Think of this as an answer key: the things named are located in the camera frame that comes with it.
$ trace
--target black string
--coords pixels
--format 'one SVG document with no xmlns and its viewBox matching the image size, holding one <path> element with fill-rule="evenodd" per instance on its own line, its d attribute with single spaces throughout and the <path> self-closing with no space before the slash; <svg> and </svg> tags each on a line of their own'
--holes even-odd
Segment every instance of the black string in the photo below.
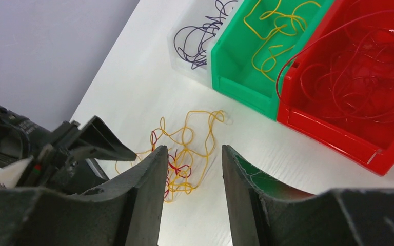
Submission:
<svg viewBox="0 0 394 246">
<path fill-rule="evenodd" d="M 200 27 L 196 26 L 187 26 L 184 28 L 181 28 L 176 35 L 174 36 L 173 44 L 174 44 L 174 49 L 178 53 L 178 56 L 186 61 L 191 63 L 191 69 L 196 69 L 201 66 L 207 65 L 207 60 L 206 60 L 206 49 L 204 48 L 205 43 L 211 40 L 211 38 L 215 37 L 217 32 L 219 31 L 221 25 L 223 22 L 226 20 L 226 17 L 228 14 L 226 13 L 226 6 L 228 4 L 237 2 L 238 0 L 229 0 L 225 4 L 221 0 L 215 0 L 215 8 L 218 10 L 219 14 L 218 17 L 211 17 L 211 16 L 205 16 L 209 21 L 202 24 Z M 186 38 L 184 39 L 183 43 L 181 46 L 176 45 L 176 38 L 181 32 L 187 32 L 188 34 L 186 35 Z M 186 43 L 188 38 L 193 34 L 194 32 L 201 32 L 201 39 L 199 44 L 197 45 L 195 51 L 195 54 L 188 54 L 186 53 Z"/>
</svg>

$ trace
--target yellow string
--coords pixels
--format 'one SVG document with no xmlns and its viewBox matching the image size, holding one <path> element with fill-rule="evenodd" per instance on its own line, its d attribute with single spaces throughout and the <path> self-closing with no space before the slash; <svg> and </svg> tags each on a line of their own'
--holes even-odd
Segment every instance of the yellow string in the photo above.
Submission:
<svg viewBox="0 0 394 246">
<path fill-rule="evenodd" d="M 207 113 L 209 114 L 208 117 L 208 127 L 209 127 L 209 132 L 206 136 L 205 139 L 205 152 L 204 153 L 200 153 L 196 150 L 193 150 L 190 148 L 190 144 L 193 142 L 194 137 L 195 137 L 195 132 L 193 129 L 191 129 L 188 126 L 188 121 L 189 118 L 191 116 L 192 113 Z M 167 186 L 167 189 L 169 190 L 169 194 L 171 194 L 169 197 L 167 197 L 166 199 L 164 199 L 165 202 L 172 202 L 174 200 L 174 194 L 175 192 L 185 192 L 186 194 L 190 194 L 193 190 L 197 189 L 201 183 L 203 182 L 204 176 L 206 174 L 206 171 L 208 169 L 209 166 L 209 156 L 214 152 L 215 150 L 215 136 L 213 134 L 213 126 L 215 121 L 219 121 L 219 122 L 224 122 L 225 117 L 224 117 L 224 113 L 222 110 L 218 110 L 218 111 L 213 111 L 213 112 L 209 112 L 209 111 L 205 111 L 205 110 L 191 110 L 186 114 L 185 117 L 185 122 L 184 122 L 184 126 L 181 127 L 180 129 L 178 129 L 177 131 L 173 132 L 173 133 L 168 133 L 166 131 L 166 122 L 165 122 L 165 117 L 161 117 L 160 120 L 160 127 L 156 128 L 153 130 L 153 132 L 157 132 L 160 133 L 159 135 L 157 134 L 157 139 L 159 140 L 161 137 L 166 136 L 169 138 L 169 140 L 171 140 L 173 143 L 179 145 L 182 149 L 179 151 L 177 151 L 177 153 L 170 153 L 170 155 L 175 157 L 175 160 L 173 160 L 173 162 L 170 162 L 170 164 L 172 164 L 176 169 L 179 169 L 180 167 L 184 166 L 184 165 L 188 165 L 189 167 L 187 167 L 185 170 L 179 171 L 177 174 L 175 172 L 175 169 L 171 168 L 169 166 L 168 170 L 169 170 L 169 175 L 168 175 L 168 180 L 169 180 L 169 185 Z M 186 141 L 186 135 L 187 133 L 190 133 L 190 137 L 189 140 Z M 176 140 L 175 136 L 179 135 L 179 139 L 180 140 Z M 212 142 L 212 147 L 208 146 L 208 142 Z M 147 154 L 149 152 L 151 152 L 153 149 L 156 148 L 155 146 L 156 144 L 152 144 L 151 141 L 151 149 L 141 152 L 141 153 L 137 153 L 138 159 L 139 161 L 142 160 L 141 155 L 143 154 Z M 205 165 L 203 168 L 203 171 L 200 174 L 200 178 L 198 180 L 198 182 L 193 185 L 190 183 L 190 181 L 188 181 L 189 179 L 189 175 L 190 172 L 192 176 L 194 176 L 194 172 L 195 169 L 193 169 L 194 166 L 194 160 L 196 157 L 200 157 L 203 158 L 205 160 Z M 117 171 L 117 173 L 120 173 L 117 169 L 117 162 L 115 164 L 115 170 Z"/>
<path fill-rule="evenodd" d="M 275 7 L 275 9 L 270 10 L 270 11 L 265 11 L 264 13 L 262 13 L 262 14 L 259 16 L 259 20 L 260 20 L 260 21 L 264 21 L 264 20 L 270 18 L 270 17 L 273 16 L 273 15 L 278 15 L 276 18 L 274 18 L 274 21 L 273 21 L 274 28 L 273 28 L 272 30 L 270 30 L 269 33 L 268 33 L 265 37 L 263 37 L 263 36 L 261 36 L 261 35 L 260 35 L 260 34 L 259 34 L 259 33 L 258 33 L 258 32 L 247 22 L 247 19 L 248 19 L 251 15 L 253 15 L 253 13 L 255 12 L 256 8 L 258 7 L 258 5 L 260 4 L 261 1 L 262 1 L 262 0 L 258 0 L 258 2 L 257 2 L 257 3 L 253 6 L 253 8 L 251 9 L 250 13 L 248 13 L 248 14 L 244 17 L 244 23 L 245 23 L 245 25 L 246 25 L 252 32 L 254 32 L 254 33 L 256 34 L 256 36 L 257 36 L 259 39 L 264 40 L 264 43 L 258 48 L 258 50 L 256 51 L 256 53 L 255 53 L 255 54 L 253 55 L 253 57 L 251 58 L 251 64 L 253 65 L 253 67 L 254 67 L 256 70 L 260 71 L 267 79 L 269 79 L 269 80 L 272 81 L 272 82 L 275 82 L 275 80 L 274 80 L 273 78 L 269 77 L 267 73 L 270 72 L 271 70 L 273 70 L 274 67 L 277 65 L 277 59 L 276 59 L 276 58 L 277 58 L 278 56 L 280 56 L 280 55 L 282 55 L 282 54 L 284 54 L 284 53 L 286 53 L 286 52 L 292 50 L 292 49 L 294 48 L 294 46 L 291 46 L 291 47 L 289 47 L 289 48 L 287 48 L 287 49 L 285 49 L 285 50 L 279 52 L 279 53 L 276 54 L 276 55 L 274 55 L 274 54 L 272 53 L 271 49 L 273 49 L 273 48 L 281 48 L 281 47 L 283 47 L 283 45 L 273 45 L 273 46 L 269 47 L 269 48 L 268 48 L 268 52 L 269 52 L 269 54 L 270 54 L 270 57 L 267 58 L 266 60 L 264 60 L 264 61 L 262 62 L 262 64 L 260 65 L 260 67 L 258 67 L 258 66 L 255 64 L 255 62 L 254 62 L 256 56 L 257 56 L 257 55 L 260 53 L 260 51 L 267 45 L 267 43 L 269 42 L 269 40 L 270 40 L 272 37 L 274 37 L 274 35 L 276 35 L 277 33 L 281 33 L 281 34 L 284 34 L 284 35 L 286 35 L 286 36 L 295 36 L 295 35 L 297 35 L 299 31 L 298 31 L 297 27 L 295 26 L 295 23 L 297 23 L 297 24 L 300 26 L 300 29 L 301 29 L 303 32 L 305 31 L 305 29 L 307 28 L 306 20 L 304 20 L 304 19 L 303 19 L 302 17 L 300 17 L 300 16 L 295 15 L 295 13 L 298 11 L 298 9 L 299 9 L 300 7 L 302 7 L 302 6 L 306 5 L 306 4 L 314 4 L 314 5 L 316 5 L 316 6 L 318 6 L 318 7 L 320 8 L 321 5 L 320 5 L 319 3 L 317 3 L 317 2 L 315 2 L 315 1 L 306 1 L 306 2 L 304 2 L 304 3 L 299 4 L 297 7 L 295 7 L 295 9 L 293 10 L 292 14 L 287 15 L 287 14 L 278 12 L 278 9 L 280 8 L 280 5 L 282 4 L 282 0 L 279 0 L 279 2 L 277 3 L 277 6 Z M 290 22 L 291 22 L 291 25 L 292 25 L 292 28 L 293 28 L 293 33 L 288 33 L 288 32 L 283 31 L 283 28 L 285 28 L 285 27 L 288 26 L 287 24 L 283 24 L 283 25 L 281 25 L 281 26 L 279 26 L 279 25 L 277 24 L 277 21 L 280 20 L 280 19 L 283 19 L 283 18 L 288 18 L 288 19 L 290 19 Z M 272 61 L 272 62 L 273 62 L 272 66 L 271 66 L 269 69 L 264 69 L 264 66 L 265 66 L 265 65 L 267 64 L 267 62 L 269 62 L 269 61 Z"/>
</svg>

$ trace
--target plastic container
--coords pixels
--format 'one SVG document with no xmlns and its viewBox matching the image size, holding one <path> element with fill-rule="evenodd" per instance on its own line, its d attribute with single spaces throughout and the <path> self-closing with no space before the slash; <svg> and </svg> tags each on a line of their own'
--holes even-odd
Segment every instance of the plastic container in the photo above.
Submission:
<svg viewBox="0 0 394 246">
<path fill-rule="evenodd" d="M 208 65 L 198 65 L 205 63 L 207 54 L 213 46 L 211 43 L 215 36 L 212 35 L 212 31 L 217 34 L 219 29 L 228 23 L 228 16 L 237 4 L 237 0 L 190 1 L 186 11 L 176 21 L 167 37 L 171 65 L 175 70 L 212 88 L 212 81 L 208 80 L 207 75 Z M 208 32 L 211 33 L 205 34 L 204 27 L 213 27 L 213 29 L 210 28 Z M 193 65 L 183 58 L 198 62 Z"/>
<path fill-rule="evenodd" d="M 344 18 L 347 14 L 353 15 L 350 19 L 354 19 L 364 16 L 365 14 L 389 9 L 394 9 L 394 0 L 336 0 L 310 38 L 308 45 L 330 31 L 342 26 L 344 22 L 346 22 Z M 318 70 L 309 70 L 310 72 L 308 73 L 305 72 L 307 71 L 305 69 L 310 68 L 312 64 L 330 64 L 330 59 L 333 54 L 338 54 L 336 57 L 337 60 L 332 67 L 333 71 L 342 71 L 342 68 L 347 66 L 347 61 L 344 60 L 342 54 L 353 50 L 353 38 L 362 39 L 366 36 L 364 33 L 361 33 L 361 29 L 357 26 L 360 24 L 362 27 L 367 26 L 368 28 L 392 28 L 392 26 L 394 26 L 394 13 L 372 16 L 350 26 L 350 32 L 356 33 L 352 34 L 351 39 L 348 38 L 347 32 L 342 29 L 320 40 L 319 45 L 313 45 L 310 49 L 306 48 L 306 50 L 297 57 L 294 65 L 286 73 L 283 83 L 282 103 L 280 103 L 277 120 L 335 149 L 358 162 L 366 169 L 382 176 L 385 175 L 394 164 L 394 116 L 392 116 L 393 120 L 388 120 L 386 123 L 383 123 L 383 119 L 378 120 L 377 118 L 374 120 L 352 118 L 351 116 L 354 114 L 350 114 L 350 116 L 345 119 L 340 119 L 339 116 L 339 119 L 330 119 L 328 117 L 329 114 L 338 114 L 336 113 L 338 109 L 334 107 L 334 103 L 324 100 L 313 101 L 310 99 L 310 95 L 312 94 L 314 98 L 319 96 L 328 99 L 332 96 L 329 94 L 327 88 L 321 90 L 319 88 L 320 86 L 312 87 L 312 81 L 318 81 L 318 78 L 322 77 L 322 73 Z M 382 42 L 386 38 L 389 38 L 389 36 L 383 34 L 384 32 L 377 33 L 378 34 L 374 36 L 375 42 Z M 367 46 L 369 45 L 365 43 L 358 47 L 367 49 Z M 384 62 L 382 65 L 379 65 L 381 67 L 380 70 L 371 72 L 367 67 L 371 64 L 368 62 L 371 58 L 361 55 L 357 57 L 356 69 L 350 70 L 350 73 L 352 73 L 350 76 L 353 78 L 359 78 L 365 73 L 369 74 L 370 77 L 376 76 L 376 73 L 385 74 L 385 76 L 388 77 L 394 76 L 393 62 Z M 385 71 L 387 70 L 386 66 L 390 66 L 390 64 L 392 64 L 392 68 L 389 71 Z M 358 92 L 360 92 L 360 90 L 368 91 L 368 88 L 361 83 L 345 83 L 345 85 L 355 85 L 357 87 L 354 89 L 350 88 L 350 90 L 353 89 Z M 371 108 L 370 105 L 374 105 L 375 108 L 387 107 L 386 104 L 389 105 L 391 103 L 390 96 L 394 95 L 394 88 L 389 87 L 385 89 L 382 91 L 380 97 L 375 96 L 377 95 L 375 93 L 376 92 L 368 97 L 367 100 L 371 100 L 368 102 L 368 105 L 362 103 L 362 105 L 364 105 L 361 106 L 362 108 L 359 106 L 353 108 L 353 111 L 350 112 L 359 112 L 359 110 L 369 109 Z"/>
<path fill-rule="evenodd" d="M 213 47 L 211 52 L 212 86 L 220 93 L 275 120 L 279 108 L 279 99 L 275 94 L 275 84 L 263 75 L 261 71 L 256 70 L 251 63 L 253 56 L 265 41 L 260 39 L 244 23 L 244 17 L 252 11 L 257 2 L 258 0 L 244 0 L 238 12 Z M 304 2 L 304 0 L 281 1 L 278 12 L 292 14 L 294 9 Z M 294 46 L 289 52 L 278 56 L 275 67 L 267 73 L 274 80 L 277 78 L 282 65 L 306 44 L 316 26 L 318 26 L 330 8 L 333 0 L 317 0 L 316 2 L 321 5 L 320 8 L 314 4 L 305 4 L 295 13 L 307 23 L 307 28 L 304 32 L 300 31 L 295 36 L 277 33 L 262 49 L 267 50 L 270 46 L 283 45 L 283 47 L 271 49 L 274 54 L 278 54 Z M 254 13 L 247 19 L 248 23 L 261 36 L 266 36 L 274 28 L 274 20 L 279 15 L 274 14 L 266 20 L 259 20 L 259 16 L 265 11 L 274 10 L 277 4 L 277 0 L 262 0 Z M 278 20 L 277 24 L 282 25 L 289 22 L 290 20 L 288 19 L 281 19 Z M 288 27 L 284 31 L 291 33 L 293 29 Z M 261 64 L 268 57 L 269 52 L 259 52 L 255 58 L 255 63 Z"/>
</svg>

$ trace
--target white table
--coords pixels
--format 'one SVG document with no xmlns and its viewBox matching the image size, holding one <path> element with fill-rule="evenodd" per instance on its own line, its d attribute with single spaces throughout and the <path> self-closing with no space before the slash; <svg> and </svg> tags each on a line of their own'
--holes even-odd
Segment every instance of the white table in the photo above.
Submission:
<svg viewBox="0 0 394 246">
<path fill-rule="evenodd" d="M 140 0 L 73 119 L 101 117 L 134 151 L 150 147 L 150 131 L 166 117 L 167 128 L 183 125 L 189 110 L 228 113 L 231 124 L 215 125 L 218 141 L 203 184 L 164 204 L 159 246 L 232 245 L 221 168 L 221 145 L 232 145 L 251 163 L 298 189 L 319 193 L 334 187 L 394 187 L 394 167 L 378 177 L 335 151 L 246 106 L 176 73 L 167 33 L 187 5 L 182 0 Z M 197 117 L 194 126 L 205 126 Z M 129 163 L 121 163 L 124 171 Z M 103 162 L 110 178 L 113 163 Z"/>
</svg>

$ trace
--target tangled cable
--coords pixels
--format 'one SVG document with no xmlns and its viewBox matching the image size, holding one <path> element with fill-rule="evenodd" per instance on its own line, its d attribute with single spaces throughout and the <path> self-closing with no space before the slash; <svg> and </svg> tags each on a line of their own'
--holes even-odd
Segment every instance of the tangled cable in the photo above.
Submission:
<svg viewBox="0 0 394 246">
<path fill-rule="evenodd" d="M 189 118 L 193 113 L 207 113 L 209 132 L 206 136 L 204 147 L 205 152 L 200 153 L 196 150 L 191 149 L 190 145 L 195 139 L 194 130 L 188 126 Z M 178 148 L 169 148 L 168 152 L 168 173 L 166 179 L 166 190 L 164 193 L 164 201 L 172 202 L 174 200 L 175 192 L 185 192 L 190 194 L 193 190 L 197 189 L 203 182 L 204 176 L 209 167 L 209 156 L 214 152 L 216 147 L 215 136 L 213 134 L 213 126 L 216 121 L 224 122 L 224 113 L 222 110 L 218 111 L 204 111 L 204 110 L 192 110 L 186 114 L 184 126 L 173 133 L 166 131 L 165 118 L 162 117 L 160 120 L 160 127 L 154 129 L 150 134 L 150 145 L 151 148 L 145 152 L 137 153 L 139 161 L 142 160 L 142 155 L 152 152 L 156 148 L 156 144 L 162 136 L 168 137 L 173 144 L 179 145 Z M 180 140 L 176 140 L 175 136 L 179 135 Z M 192 184 L 189 178 L 196 172 L 197 167 L 195 166 L 194 160 L 196 158 L 203 158 L 205 165 L 201 171 L 200 178 L 196 184 Z M 117 162 L 115 163 L 115 170 L 120 173 L 117 169 Z"/>
<path fill-rule="evenodd" d="M 299 25 L 300 29 L 304 32 L 304 30 L 305 30 L 306 27 L 307 27 L 306 20 L 304 20 L 304 19 L 303 19 L 302 17 L 300 17 L 300 16 L 295 15 L 296 12 L 298 11 L 298 9 L 299 9 L 300 7 L 302 7 L 302 6 L 304 6 L 304 5 L 307 5 L 307 4 L 314 4 L 314 5 L 316 5 L 317 7 L 320 8 L 321 5 L 318 4 L 318 3 L 315 2 L 315 1 L 306 1 L 306 2 L 304 2 L 304 3 L 299 4 L 297 7 L 294 8 L 294 10 L 293 10 L 293 12 L 292 12 L 291 14 L 287 15 L 287 14 L 278 12 L 278 9 L 280 8 L 280 5 L 282 4 L 282 0 L 279 0 L 279 2 L 277 3 L 277 6 L 275 7 L 274 10 L 265 11 L 263 14 L 261 14 L 261 15 L 259 16 L 259 20 L 260 20 L 260 21 L 264 21 L 264 20 L 270 18 L 270 17 L 273 16 L 273 15 L 278 15 L 276 18 L 274 18 L 274 22 L 273 22 L 274 28 L 271 29 L 271 30 L 269 31 L 269 33 L 264 37 L 264 36 L 260 35 L 260 34 L 258 33 L 258 31 L 256 31 L 256 30 L 247 22 L 247 19 L 250 18 L 250 16 L 253 15 L 253 13 L 255 12 L 256 8 L 258 7 L 258 5 L 260 4 L 261 1 L 262 1 L 262 0 L 258 0 L 258 2 L 255 4 L 255 6 L 251 9 L 250 13 L 247 14 L 247 15 L 244 17 L 244 23 L 245 23 L 245 25 L 246 25 L 248 28 L 250 28 L 250 30 L 252 30 L 252 31 L 256 34 L 256 36 L 257 36 L 259 39 L 265 41 L 265 42 L 260 46 L 260 48 L 258 48 L 258 50 L 256 51 L 256 53 L 253 55 L 253 57 L 252 57 L 252 59 L 251 59 L 251 64 L 253 65 L 253 67 L 254 67 L 256 70 L 260 71 L 265 77 L 267 77 L 267 79 L 269 79 L 269 80 L 272 81 L 272 82 L 275 82 L 275 80 L 274 80 L 273 78 L 269 77 L 269 75 L 268 75 L 267 73 L 270 72 L 270 71 L 272 71 L 272 70 L 274 69 L 274 67 L 276 66 L 276 64 L 277 64 L 277 57 L 280 56 L 280 55 L 282 55 L 282 54 L 284 54 L 284 53 L 286 53 L 286 52 L 288 52 L 288 51 L 290 51 L 290 50 L 292 50 L 292 49 L 294 48 L 294 46 L 291 46 L 291 47 L 289 47 L 289 48 L 287 48 L 287 49 L 285 49 L 285 50 L 283 50 L 283 51 L 281 51 L 281 52 L 279 52 L 279 53 L 277 53 L 277 54 L 273 54 L 272 49 L 281 48 L 281 47 L 283 47 L 283 45 L 273 45 L 273 46 L 270 46 L 270 47 L 268 48 L 268 52 L 269 52 L 270 57 L 267 58 L 266 60 L 264 60 L 264 61 L 261 63 L 260 67 L 257 66 L 257 65 L 255 64 L 255 61 L 254 61 L 254 60 L 256 59 L 256 56 L 257 56 L 257 55 L 261 52 L 261 50 L 267 45 L 267 43 L 271 40 L 271 38 L 273 38 L 277 33 L 281 33 L 281 34 L 284 34 L 284 35 L 286 35 L 286 36 L 296 36 L 296 35 L 298 34 L 299 31 L 298 31 L 298 29 L 297 29 L 295 23 L 297 23 L 297 24 Z M 283 30 L 284 28 L 288 27 L 287 24 L 283 24 L 283 25 L 280 25 L 280 26 L 278 25 L 278 20 L 283 19 L 283 18 L 290 19 L 290 24 L 291 24 L 291 26 L 292 26 L 292 29 L 294 30 L 293 33 L 288 33 L 288 32 L 286 32 L 286 31 Z M 268 62 L 270 62 L 270 61 L 271 61 L 271 63 L 272 63 L 272 66 L 270 66 L 270 67 L 267 68 L 267 69 L 264 69 L 265 65 L 266 65 Z"/>
<path fill-rule="evenodd" d="M 347 45 L 334 54 L 324 54 L 326 59 L 305 67 L 300 74 L 301 91 L 307 105 L 325 105 L 327 110 L 310 112 L 326 121 L 377 123 L 394 122 L 394 29 L 361 25 L 360 21 L 372 16 L 386 17 L 394 10 L 383 10 L 345 20 L 335 28 L 292 57 L 281 69 L 276 81 L 276 91 L 281 102 L 279 81 L 283 70 L 299 55 L 324 39 L 343 31 Z M 357 24 L 353 30 L 349 27 Z"/>
<path fill-rule="evenodd" d="M 174 50 L 182 60 L 191 63 L 191 69 L 207 65 L 207 42 L 215 37 L 228 16 L 228 10 L 231 10 L 234 6 L 233 4 L 236 2 L 238 2 L 238 0 L 228 0 L 226 3 L 223 3 L 221 0 L 215 0 L 215 8 L 219 12 L 218 16 L 205 16 L 206 19 L 208 19 L 208 22 L 203 23 L 199 27 L 183 27 L 175 34 L 173 40 Z M 187 34 L 183 42 L 178 45 L 176 39 L 182 32 L 187 32 Z M 188 38 L 193 34 L 198 35 L 199 43 L 197 44 L 197 47 L 187 48 Z"/>
</svg>

